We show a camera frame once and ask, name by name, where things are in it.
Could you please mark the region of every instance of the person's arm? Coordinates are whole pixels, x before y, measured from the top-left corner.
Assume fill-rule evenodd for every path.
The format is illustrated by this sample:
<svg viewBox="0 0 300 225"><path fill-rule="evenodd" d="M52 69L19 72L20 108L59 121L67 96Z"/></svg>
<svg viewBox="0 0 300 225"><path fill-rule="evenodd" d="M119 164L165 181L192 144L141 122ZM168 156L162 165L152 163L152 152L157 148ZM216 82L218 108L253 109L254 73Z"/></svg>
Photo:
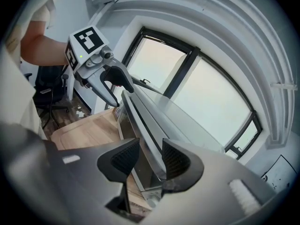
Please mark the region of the person's arm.
<svg viewBox="0 0 300 225"><path fill-rule="evenodd" d="M66 43L44 36L46 22L30 21L25 36L21 40L21 57L34 65L66 65Z"/></svg>

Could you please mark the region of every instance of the black window frame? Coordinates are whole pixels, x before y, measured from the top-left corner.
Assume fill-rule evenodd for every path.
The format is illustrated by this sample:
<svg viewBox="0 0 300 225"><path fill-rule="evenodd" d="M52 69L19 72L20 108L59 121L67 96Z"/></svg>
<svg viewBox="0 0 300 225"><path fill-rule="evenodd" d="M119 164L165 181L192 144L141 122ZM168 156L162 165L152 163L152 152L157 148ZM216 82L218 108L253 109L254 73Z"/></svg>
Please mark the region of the black window frame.
<svg viewBox="0 0 300 225"><path fill-rule="evenodd" d="M183 53L185 53L187 56L184 59L182 65L179 67L178 71L176 72L174 78L171 80L169 86L166 88L165 92L162 94L161 92L155 90L154 88L148 86L146 83L137 80L136 78L132 77L133 83L139 86L142 86L144 88L147 88L151 91L154 91L158 94L164 95L167 98L171 99L174 95L175 91L180 86L181 82L183 81L184 77L190 70L192 64L194 63L195 59L199 56L203 60L205 60L207 63L209 63L213 68L215 68L223 77L227 79L227 81L236 89L236 91L239 93L239 95L243 98L245 103L247 104L250 114L243 126L240 128L239 131L237 131L236 135L231 139L231 141L225 146L225 152L231 150L233 153L237 155L237 160L239 160L252 146L252 144L256 141L260 133L262 132L263 128L261 126L261 123L259 121L259 118L257 116L256 110L251 105L249 99L247 98L244 91L240 88L240 86L236 83L236 81L218 64L216 63L212 58L201 52L201 49L189 45L188 43L181 41L178 38L172 37L170 35L164 34L159 31L147 29L145 27L142 27L141 30L138 32L134 40L132 41L129 49L127 50L122 63L127 67L138 48L141 40L143 38L150 39L153 41L160 42L162 44L168 45L172 48L175 48ZM115 86L112 86L111 91L114 92ZM240 137L244 134L244 132L247 130L251 122L253 121L257 133L253 137L253 139L250 141L250 143L247 145L247 147L244 148L243 151L239 151L234 145L235 143L240 139Z"/></svg>

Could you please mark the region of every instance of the window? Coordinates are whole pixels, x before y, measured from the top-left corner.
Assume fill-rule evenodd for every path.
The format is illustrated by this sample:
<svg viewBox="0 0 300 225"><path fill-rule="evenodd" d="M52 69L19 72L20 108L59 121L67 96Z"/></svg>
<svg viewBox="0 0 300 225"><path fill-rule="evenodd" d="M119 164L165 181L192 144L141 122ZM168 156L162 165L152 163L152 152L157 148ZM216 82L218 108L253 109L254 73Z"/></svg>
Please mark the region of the window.
<svg viewBox="0 0 300 225"><path fill-rule="evenodd" d="M250 101L214 60L177 38L142 28L122 63L137 85L162 94L239 159L262 131ZM121 99L123 88L113 88Z"/></svg>

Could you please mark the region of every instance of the office chair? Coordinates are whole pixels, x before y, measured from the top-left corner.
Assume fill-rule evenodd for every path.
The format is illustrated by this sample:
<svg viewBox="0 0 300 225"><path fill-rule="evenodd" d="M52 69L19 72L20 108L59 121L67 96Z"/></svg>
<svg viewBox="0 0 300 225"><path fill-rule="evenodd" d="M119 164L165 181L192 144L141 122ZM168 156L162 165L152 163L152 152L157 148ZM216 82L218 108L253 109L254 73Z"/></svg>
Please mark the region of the office chair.
<svg viewBox="0 0 300 225"><path fill-rule="evenodd" d="M67 66L39 66L36 78L36 93L33 96L33 101L36 108L42 109L42 113L39 115L43 118L46 114L49 114L47 122L43 125L43 129L46 127L50 119L52 118L57 127L60 128L58 121L56 120L53 110L65 109L68 113L67 106L53 105L61 101L66 94L66 84L68 75L64 74ZM32 74L25 74L24 76L29 79Z"/></svg>

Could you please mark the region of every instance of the desk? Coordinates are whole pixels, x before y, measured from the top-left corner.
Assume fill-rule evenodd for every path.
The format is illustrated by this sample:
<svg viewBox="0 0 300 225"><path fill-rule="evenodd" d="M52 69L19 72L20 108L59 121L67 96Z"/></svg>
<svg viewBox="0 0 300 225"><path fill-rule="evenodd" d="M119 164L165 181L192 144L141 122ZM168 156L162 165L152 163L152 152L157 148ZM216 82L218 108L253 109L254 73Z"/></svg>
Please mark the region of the desk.
<svg viewBox="0 0 300 225"><path fill-rule="evenodd" d="M51 140L55 142L58 150L86 148L119 141L120 136L113 109L105 110L62 127L52 134ZM151 210L132 174L127 179L127 192L132 213L137 210Z"/></svg>

